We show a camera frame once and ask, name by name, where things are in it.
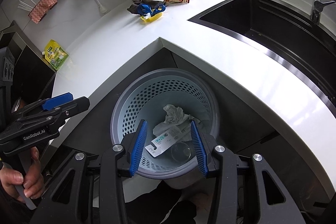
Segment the pink towel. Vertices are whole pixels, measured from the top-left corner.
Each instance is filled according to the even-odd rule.
[[[44,15],[53,8],[56,3],[57,0],[40,0],[28,16],[33,22],[39,23]]]

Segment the stainless steel sink edge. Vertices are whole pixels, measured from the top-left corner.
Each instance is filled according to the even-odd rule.
[[[283,59],[281,56],[279,56],[278,54],[276,54],[275,52],[269,50],[268,48],[264,47],[263,45],[259,44],[258,42],[245,37],[244,35],[241,35],[237,32],[234,32],[232,30],[229,30],[227,28],[218,26],[216,24],[210,23],[210,22],[206,22],[203,20],[200,20],[199,18],[202,17],[203,15],[217,9],[218,7],[229,3],[232,0],[225,0],[201,13],[199,13],[198,15],[192,17],[189,19],[189,21],[209,27],[211,29],[217,30],[219,32],[222,32],[224,34],[227,34],[245,44],[248,44],[252,47],[254,47],[255,49],[261,51],[262,53],[264,53],[265,55],[267,55],[268,57],[272,58],[273,60],[275,60],[276,62],[278,62],[279,64],[281,64],[283,67],[285,67],[287,70],[289,70],[291,73],[293,73],[296,77],[298,77],[302,82],[305,83],[305,85],[307,85],[320,99],[321,101],[328,107],[328,109],[330,110],[330,112],[333,114],[333,116],[336,118],[336,108],[335,106],[332,104],[332,102],[329,100],[329,98],[321,91],[321,89],[315,85],[314,82],[312,82],[305,74],[303,74],[299,69],[297,69],[294,65],[292,65],[291,63],[289,63],[287,60]],[[302,16],[304,16],[305,18],[307,18],[308,20],[310,19],[310,16],[308,14],[306,14],[305,12],[297,9],[296,7],[283,2],[281,0],[272,0],[275,1],[281,5],[284,5],[292,10],[294,10],[295,12],[301,14]],[[331,33],[325,26],[323,26],[322,24],[319,24],[319,27],[322,28],[328,35],[330,35],[335,41],[336,41],[336,36]]]

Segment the label tag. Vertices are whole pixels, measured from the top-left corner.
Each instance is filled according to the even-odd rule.
[[[177,126],[172,126],[160,136],[152,140],[152,143],[147,145],[145,149],[153,157],[161,155],[164,151],[166,151],[169,147],[179,141],[179,139],[181,139],[190,131],[188,131],[188,127],[190,128],[190,123],[182,130],[180,130]]]

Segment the kitchen sink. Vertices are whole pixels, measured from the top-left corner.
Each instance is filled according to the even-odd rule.
[[[263,51],[335,109],[336,37],[307,14],[280,0],[226,0],[189,21]]]

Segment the metal screw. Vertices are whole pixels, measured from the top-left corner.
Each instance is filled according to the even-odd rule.
[[[76,160],[82,160],[82,159],[84,159],[84,153],[78,153],[78,154],[76,154],[75,159]]]
[[[262,157],[261,155],[259,155],[259,154],[254,154],[254,155],[253,155],[253,158],[254,158],[254,160],[256,160],[256,161],[261,161],[261,160],[263,159],[263,157]]]
[[[225,151],[225,147],[224,146],[221,146],[221,145],[217,145],[215,147],[216,151],[217,152],[224,152]]]
[[[116,152],[121,151],[123,150],[123,146],[121,144],[116,144],[113,146],[113,150]]]
[[[46,170],[44,172],[44,176],[47,178],[47,179],[50,179],[53,177],[53,174],[50,172],[50,170]]]

